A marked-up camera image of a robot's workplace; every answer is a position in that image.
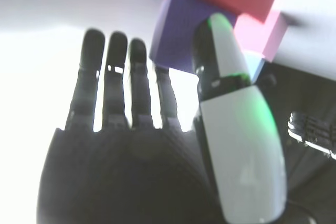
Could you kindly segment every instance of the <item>black finger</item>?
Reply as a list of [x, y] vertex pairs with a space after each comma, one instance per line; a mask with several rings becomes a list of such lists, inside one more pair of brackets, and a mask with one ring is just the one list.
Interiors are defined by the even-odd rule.
[[105, 37], [102, 32], [95, 29], [90, 29], [86, 32], [83, 39], [77, 83], [66, 122], [66, 130], [74, 126], [93, 130], [94, 109], [96, 107], [104, 44]]
[[177, 118], [177, 103], [172, 83], [169, 77], [169, 69], [155, 66], [157, 88], [159, 90], [161, 118], [163, 128], [181, 128]]
[[133, 39], [129, 47], [132, 92], [133, 127], [153, 127], [151, 95], [147, 77], [146, 47], [142, 40]]
[[123, 72], [127, 55], [127, 37], [115, 32], [110, 37], [104, 74], [104, 98], [102, 128], [125, 128]]

